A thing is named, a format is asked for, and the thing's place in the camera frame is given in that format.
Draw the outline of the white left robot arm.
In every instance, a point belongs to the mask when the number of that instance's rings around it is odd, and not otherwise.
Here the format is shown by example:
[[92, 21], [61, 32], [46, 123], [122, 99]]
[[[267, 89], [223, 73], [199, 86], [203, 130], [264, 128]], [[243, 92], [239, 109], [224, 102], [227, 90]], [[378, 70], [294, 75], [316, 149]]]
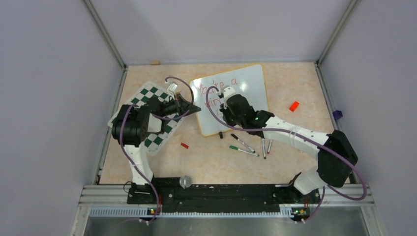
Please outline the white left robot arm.
[[168, 132], [166, 125], [182, 117], [201, 111], [201, 108], [176, 94], [169, 101], [157, 97], [147, 100], [144, 105], [122, 105], [112, 123], [112, 137], [127, 155], [131, 170], [132, 183], [143, 185], [139, 197], [145, 203], [157, 199], [158, 191], [149, 185], [153, 172], [149, 167], [146, 154], [146, 138], [149, 134], [162, 135]]

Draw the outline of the yellow framed whiteboard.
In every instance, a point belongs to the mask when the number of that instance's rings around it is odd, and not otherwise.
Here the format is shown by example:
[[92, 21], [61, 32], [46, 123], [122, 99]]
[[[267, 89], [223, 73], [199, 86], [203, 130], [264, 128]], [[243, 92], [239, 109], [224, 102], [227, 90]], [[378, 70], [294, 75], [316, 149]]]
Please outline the yellow framed whiteboard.
[[269, 110], [264, 72], [260, 64], [192, 80], [190, 87], [194, 94], [194, 105], [201, 108], [196, 113], [197, 121], [200, 132], [204, 137], [230, 130], [221, 125], [209, 112], [209, 108], [211, 108], [217, 117], [222, 118], [222, 113], [219, 109], [223, 100], [217, 96], [216, 90], [209, 89], [211, 86], [215, 86], [218, 89], [230, 86], [244, 96], [256, 110]]

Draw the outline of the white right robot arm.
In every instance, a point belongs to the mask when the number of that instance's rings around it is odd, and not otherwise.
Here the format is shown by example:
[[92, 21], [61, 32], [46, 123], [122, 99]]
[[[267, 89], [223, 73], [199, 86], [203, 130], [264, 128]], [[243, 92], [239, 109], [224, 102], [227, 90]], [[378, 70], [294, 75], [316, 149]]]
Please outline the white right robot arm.
[[347, 136], [340, 130], [316, 132], [286, 122], [265, 110], [256, 111], [248, 100], [232, 87], [218, 92], [223, 120], [230, 127], [270, 140], [286, 143], [317, 160], [317, 166], [302, 172], [290, 182], [289, 198], [301, 203], [311, 191], [329, 185], [341, 188], [358, 157]]

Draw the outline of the red marker cap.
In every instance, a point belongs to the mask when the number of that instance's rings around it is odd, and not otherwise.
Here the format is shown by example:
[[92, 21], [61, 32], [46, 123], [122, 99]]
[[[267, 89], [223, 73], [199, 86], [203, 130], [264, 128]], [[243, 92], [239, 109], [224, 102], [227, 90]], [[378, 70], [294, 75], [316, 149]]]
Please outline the red marker cap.
[[186, 149], [189, 149], [189, 146], [188, 146], [187, 144], [185, 144], [185, 143], [181, 143], [180, 145], [181, 145], [182, 147], [186, 148]]

